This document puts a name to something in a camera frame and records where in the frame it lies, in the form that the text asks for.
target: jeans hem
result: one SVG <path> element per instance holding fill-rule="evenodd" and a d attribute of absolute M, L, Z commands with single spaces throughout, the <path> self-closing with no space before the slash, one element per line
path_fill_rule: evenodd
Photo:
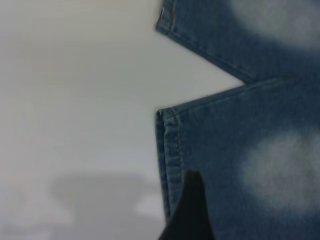
<path fill-rule="evenodd" d="M 156 141 L 165 219 L 168 222 L 182 190 L 182 152 L 179 124 L 173 109 L 156 114 Z"/>

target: white surface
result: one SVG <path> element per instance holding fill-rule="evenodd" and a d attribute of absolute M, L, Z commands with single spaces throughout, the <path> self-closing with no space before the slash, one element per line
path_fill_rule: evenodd
<path fill-rule="evenodd" d="M 0 2 L 0 239 L 149 240 L 155 112 L 240 85 L 154 31 L 160 0 Z"/>

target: jeans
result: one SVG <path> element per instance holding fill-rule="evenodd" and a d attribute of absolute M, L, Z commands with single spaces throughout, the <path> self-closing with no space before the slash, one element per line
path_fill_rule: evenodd
<path fill-rule="evenodd" d="M 167 221 L 191 170 L 218 240 L 319 240 L 320 2 L 164 0 L 156 29 L 246 83 L 157 113 Z"/>
<path fill-rule="evenodd" d="M 218 240 L 320 239 L 320 85 L 272 79 L 160 110 L 166 219 L 203 177 Z"/>
<path fill-rule="evenodd" d="M 156 30 L 247 84 L 320 76 L 318 0 L 164 0 Z"/>

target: bleached spot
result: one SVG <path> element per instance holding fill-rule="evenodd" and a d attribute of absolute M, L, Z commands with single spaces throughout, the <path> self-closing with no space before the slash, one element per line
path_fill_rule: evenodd
<path fill-rule="evenodd" d="M 282 45 L 320 49 L 320 2 L 315 0 L 230 0 L 248 30 Z"/>
<path fill-rule="evenodd" d="M 320 132 L 290 131 L 258 143 L 248 152 L 241 178 L 267 211 L 320 211 Z"/>

